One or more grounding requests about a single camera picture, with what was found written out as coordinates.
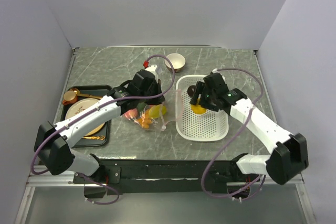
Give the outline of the dark purple mangosteen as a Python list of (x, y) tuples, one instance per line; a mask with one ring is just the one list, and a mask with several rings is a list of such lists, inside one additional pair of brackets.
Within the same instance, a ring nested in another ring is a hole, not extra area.
[(195, 89), (196, 89), (196, 85), (191, 85), (187, 88), (187, 94), (190, 97), (193, 97), (194, 93), (195, 93)]

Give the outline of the yellow green starfruit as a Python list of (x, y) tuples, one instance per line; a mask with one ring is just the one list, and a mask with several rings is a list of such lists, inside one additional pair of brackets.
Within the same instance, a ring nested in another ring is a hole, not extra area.
[(148, 116), (153, 119), (160, 118), (166, 113), (166, 107), (164, 105), (154, 105), (149, 108)]

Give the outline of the clear zip top bag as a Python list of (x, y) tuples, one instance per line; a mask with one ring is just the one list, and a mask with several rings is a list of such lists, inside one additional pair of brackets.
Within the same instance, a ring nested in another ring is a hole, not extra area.
[(122, 118), (147, 131), (165, 131), (169, 124), (180, 120), (184, 112), (181, 89), (171, 89), (165, 98), (159, 105), (140, 103)]

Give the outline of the yellow lemon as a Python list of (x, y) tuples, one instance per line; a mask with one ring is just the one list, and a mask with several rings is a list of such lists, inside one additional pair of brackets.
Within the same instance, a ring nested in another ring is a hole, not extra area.
[(191, 110), (195, 114), (204, 114), (207, 111), (206, 108), (203, 108), (202, 106), (200, 106), (199, 101), (197, 101), (195, 105), (191, 104)]

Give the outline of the orange ginger root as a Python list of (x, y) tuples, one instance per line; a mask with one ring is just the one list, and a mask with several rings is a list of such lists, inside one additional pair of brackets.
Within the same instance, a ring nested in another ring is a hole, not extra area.
[(153, 124), (151, 118), (140, 117), (136, 120), (137, 124), (143, 129), (149, 129), (150, 125)]

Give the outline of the pink peach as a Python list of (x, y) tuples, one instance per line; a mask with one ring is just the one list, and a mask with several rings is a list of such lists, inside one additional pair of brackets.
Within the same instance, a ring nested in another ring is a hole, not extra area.
[(133, 117), (133, 109), (127, 111), (124, 115), (123, 115), (124, 118), (128, 119), (128, 120), (133, 120), (135, 119)]

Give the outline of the dark green avocado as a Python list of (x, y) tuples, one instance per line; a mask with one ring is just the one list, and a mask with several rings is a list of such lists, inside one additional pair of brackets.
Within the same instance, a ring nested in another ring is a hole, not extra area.
[(142, 102), (137, 105), (136, 109), (138, 112), (141, 112), (145, 109), (145, 107), (146, 107), (146, 103)]

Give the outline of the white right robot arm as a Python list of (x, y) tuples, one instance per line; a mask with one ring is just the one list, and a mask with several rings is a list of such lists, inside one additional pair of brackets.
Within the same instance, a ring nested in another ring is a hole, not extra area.
[(241, 90), (229, 89), (220, 73), (212, 72), (196, 83), (190, 104), (215, 112), (224, 111), (266, 147), (267, 155), (242, 154), (233, 159), (229, 169), (233, 180), (242, 181), (248, 174), (268, 175), (277, 184), (284, 185), (308, 168), (306, 138), (280, 127)]

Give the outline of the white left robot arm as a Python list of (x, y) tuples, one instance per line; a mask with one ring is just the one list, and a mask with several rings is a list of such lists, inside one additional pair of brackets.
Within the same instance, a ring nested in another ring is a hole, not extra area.
[(42, 124), (38, 129), (34, 156), (52, 175), (74, 171), (98, 183), (104, 177), (99, 160), (92, 154), (84, 155), (73, 150), (73, 146), (99, 125), (120, 117), (139, 103), (158, 105), (163, 101), (156, 66), (141, 69), (132, 80), (113, 88), (101, 100), (75, 116), (56, 125), (50, 122)]

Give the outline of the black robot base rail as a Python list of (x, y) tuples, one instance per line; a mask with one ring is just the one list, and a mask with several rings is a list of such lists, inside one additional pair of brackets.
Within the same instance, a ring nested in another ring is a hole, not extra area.
[(245, 175), (231, 161), (98, 159), (95, 165), (72, 164), (74, 183), (85, 185), (85, 196), (91, 199), (104, 195), (132, 193), (177, 193), (202, 191), (225, 194), (228, 183), (247, 183), (256, 174)]

